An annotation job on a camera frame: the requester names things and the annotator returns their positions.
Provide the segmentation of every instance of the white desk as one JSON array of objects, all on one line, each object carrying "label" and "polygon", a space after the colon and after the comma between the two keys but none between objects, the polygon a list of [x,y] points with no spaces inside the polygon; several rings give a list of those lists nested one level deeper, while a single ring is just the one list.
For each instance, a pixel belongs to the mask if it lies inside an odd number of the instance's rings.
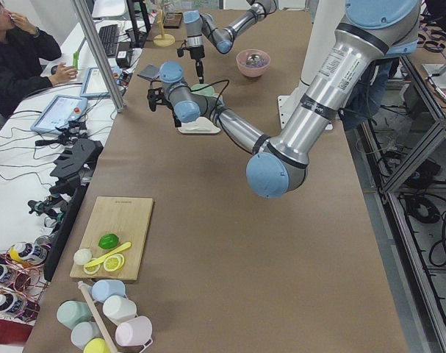
[{"label": "white desk", "polygon": [[[116,23],[121,28],[121,34],[125,29],[132,27],[130,21],[100,21],[97,23],[97,30],[101,26]],[[72,65],[73,53],[78,49],[83,38],[82,28],[77,24],[61,45],[63,53],[61,58],[49,63],[43,75],[48,76],[51,67],[58,63],[66,62],[67,65]],[[118,40],[125,40],[125,38],[125,36],[120,36]],[[134,50],[132,63],[137,62],[141,51],[141,49]],[[115,58],[110,58],[109,62],[110,65],[116,65]],[[86,69],[93,66],[96,66],[96,62],[86,42],[79,54],[79,75],[72,82],[82,82]],[[66,85],[25,99],[16,109],[19,113],[13,115],[0,131],[0,165],[17,166],[17,168],[0,166],[1,175],[6,179],[11,179],[5,180],[0,177],[0,252],[6,251],[18,241],[34,241],[39,236],[51,232],[51,229],[44,226],[44,215],[38,217],[35,214],[28,214],[27,202],[29,200],[42,201],[50,194],[48,190],[50,185],[54,185],[57,181],[57,178],[49,176],[55,167],[53,161],[65,147],[55,144],[35,148],[35,141],[41,139],[41,136],[30,131],[30,126],[39,113],[24,112],[24,110],[42,111],[57,94],[79,96],[80,89],[80,85]],[[90,99],[88,107],[92,106],[93,109],[86,118],[87,133],[90,139],[99,140],[105,145],[116,116],[115,106],[110,99]],[[43,138],[49,140],[56,136],[43,134]],[[21,351],[21,347],[0,346],[0,353]]]}]

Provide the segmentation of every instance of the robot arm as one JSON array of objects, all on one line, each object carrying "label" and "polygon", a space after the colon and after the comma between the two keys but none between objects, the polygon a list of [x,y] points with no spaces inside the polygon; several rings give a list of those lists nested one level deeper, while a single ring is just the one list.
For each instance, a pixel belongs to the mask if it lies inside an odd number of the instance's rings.
[{"label": "robot arm", "polygon": [[160,69],[165,100],[182,122],[206,116],[253,154],[246,175],[260,196],[278,197],[303,184],[309,151],[365,68],[374,60],[408,54],[417,45],[418,0],[348,0],[336,43],[280,135],[268,137],[221,101],[193,94],[178,63]]},{"label": "robot arm", "polygon": [[195,60],[200,83],[204,83],[204,69],[201,62],[201,59],[205,57],[203,35],[221,54],[226,54],[231,50],[233,42],[239,35],[278,9],[278,0],[247,0],[247,2],[251,8],[224,29],[219,29],[214,18],[208,13],[200,14],[197,10],[184,13],[187,40],[181,48],[177,49],[177,54],[182,57],[184,50],[190,52],[190,57]]}]

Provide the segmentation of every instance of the red container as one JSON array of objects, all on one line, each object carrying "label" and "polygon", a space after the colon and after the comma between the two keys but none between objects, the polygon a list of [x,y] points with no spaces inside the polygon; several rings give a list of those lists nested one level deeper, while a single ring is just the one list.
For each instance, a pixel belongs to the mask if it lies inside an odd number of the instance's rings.
[{"label": "red container", "polygon": [[23,346],[33,326],[0,319],[0,344]]}]

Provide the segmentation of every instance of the keyboard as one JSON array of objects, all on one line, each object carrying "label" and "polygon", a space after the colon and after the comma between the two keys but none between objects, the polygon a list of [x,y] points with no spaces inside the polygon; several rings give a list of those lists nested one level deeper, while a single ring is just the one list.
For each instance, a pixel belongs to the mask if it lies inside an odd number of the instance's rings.
[{"label": "keyboard", "polygon": [[98,37],[104,46],[105,54],[108,57],[115,57],[118,47],[118,25],[110,24],[103,26],[98,31]]}]

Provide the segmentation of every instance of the tablet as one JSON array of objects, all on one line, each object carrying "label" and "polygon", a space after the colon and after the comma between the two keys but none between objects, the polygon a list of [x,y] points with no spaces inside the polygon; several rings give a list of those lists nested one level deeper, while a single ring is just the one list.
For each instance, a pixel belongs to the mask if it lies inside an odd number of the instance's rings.
[{"label": "tablet", "polygon": [[69,121],[78,120],[87,109],[84,97],[57,95],[48,104],[30,127],[32,131],[61,135],[57,128],[68,126]]},{"label": "tablet", "polygon": [[[112,66],[113,77],[117,84],[121,75],[121,69],[118,66]],[[105,81],[102,78],[102,74],[98,68],[87,68],[85,78],[81,87],[81,97],[86,98],[102,98],[109,97],[110,93],[107,90]]]}]

